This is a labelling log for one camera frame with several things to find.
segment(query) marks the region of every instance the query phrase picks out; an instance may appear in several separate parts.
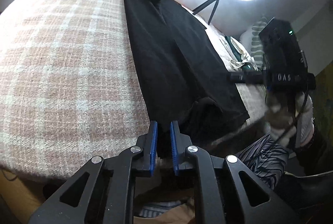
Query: zebra print pants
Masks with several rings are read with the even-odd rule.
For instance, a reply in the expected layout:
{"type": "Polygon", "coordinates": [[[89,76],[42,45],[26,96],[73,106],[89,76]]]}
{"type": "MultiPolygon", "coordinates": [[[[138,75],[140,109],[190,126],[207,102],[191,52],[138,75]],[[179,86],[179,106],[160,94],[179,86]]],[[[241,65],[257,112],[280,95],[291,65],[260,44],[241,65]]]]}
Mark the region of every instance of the zebra print pants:
{"type": "Polygon", "coordinates": [[[271,189],[284,174],[289,157],[288,150],[279,144],[268,149],[273,143],[268,133],[236,155],[271,189]]]}

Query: silver rivet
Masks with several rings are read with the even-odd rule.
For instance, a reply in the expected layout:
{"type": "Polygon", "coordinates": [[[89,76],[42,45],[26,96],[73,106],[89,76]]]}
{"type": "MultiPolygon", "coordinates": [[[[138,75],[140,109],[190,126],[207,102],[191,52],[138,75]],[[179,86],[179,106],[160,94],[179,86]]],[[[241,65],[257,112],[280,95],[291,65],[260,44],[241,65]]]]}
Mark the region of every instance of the silver rivet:
{"type": "Polygon", "coordinates": [[[102,157],[100,156],[94,156],[92,159],[91,159],[91,162],[93,162],[94,164],[97,164],[99,162],[102,161],[102,157]]]}
{"type": "Polygon", "coordinates": [[[188,151],[191,153],[195,153],[198,151],[198,148],[196,146],[188,146],[188,151]]]}
{"type": "Polygon", "coordinates": [[[227,160],[230,163],[236,163],[237,162],[237,157],[235,157],[234,155],[228,155],[227,160]]]}
{"type": "Polygon", "coordinates": [[[130,149],[130,151],[133,152],[133,153],[138,153],[139,151],[141,151],[141,148],[139,146],[133,146],[130,149]]]}

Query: white garment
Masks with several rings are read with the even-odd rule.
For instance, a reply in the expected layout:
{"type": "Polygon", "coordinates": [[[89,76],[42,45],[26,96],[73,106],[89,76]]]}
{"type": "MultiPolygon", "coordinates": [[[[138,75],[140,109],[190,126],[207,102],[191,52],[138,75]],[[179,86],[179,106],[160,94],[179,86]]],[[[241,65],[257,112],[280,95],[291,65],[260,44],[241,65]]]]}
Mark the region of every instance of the white garment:
{"type": "MultiPolygon", "coordinates": [[[[222,43],[227,43],[226,39],[222,36],[220,36],[220,41],[222,43]]],[[[233,37],[230,37],[230,41],[233,44],[233,46],[235,47],[236,51],[241,55],[241,59],[242,61],[237,61],[235,55],[233,54],[231,48],[226,48],[227,51],[229,52],[229,54],[231,55],[231,57],[233,59],[229,60],[229,64],[233,69],[239,69],[241,68],[243,65],[245,65],[246,63],[249,63],[252,65],[253,69],[255,71],[258,70],[257,64],[254,61],[254,58],[250,56],[250,54],[246,51],[246,49],[244,48],[244,46],[237,41],[236,39],[234,39],[233,37]]]]}

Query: person's arm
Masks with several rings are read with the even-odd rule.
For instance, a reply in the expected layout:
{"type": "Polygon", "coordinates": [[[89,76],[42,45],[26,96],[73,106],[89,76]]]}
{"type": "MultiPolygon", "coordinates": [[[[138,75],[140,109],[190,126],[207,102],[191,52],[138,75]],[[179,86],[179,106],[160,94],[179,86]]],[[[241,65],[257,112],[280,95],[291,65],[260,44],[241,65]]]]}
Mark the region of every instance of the person's arm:
{"type": "Polygon", "coordinates": [[[307,176],[333,170],[333,147],[316,127],[312,139],[296,155],[307,176]]]}

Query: pillow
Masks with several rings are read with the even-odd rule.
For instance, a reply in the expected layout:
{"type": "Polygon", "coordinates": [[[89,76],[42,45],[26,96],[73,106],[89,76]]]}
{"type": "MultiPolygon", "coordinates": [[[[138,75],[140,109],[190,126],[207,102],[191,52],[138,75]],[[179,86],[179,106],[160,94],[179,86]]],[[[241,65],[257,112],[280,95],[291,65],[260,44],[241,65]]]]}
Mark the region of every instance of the pillow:
{"type": "Polygon", "coordinates": [[[240,36],[240,43],[254,58],[258,70],[260,71],[264,68],[264,50],[259,38],[259,33],[264,29],[267,23],[267,18],[263,16],[240,36]]]}

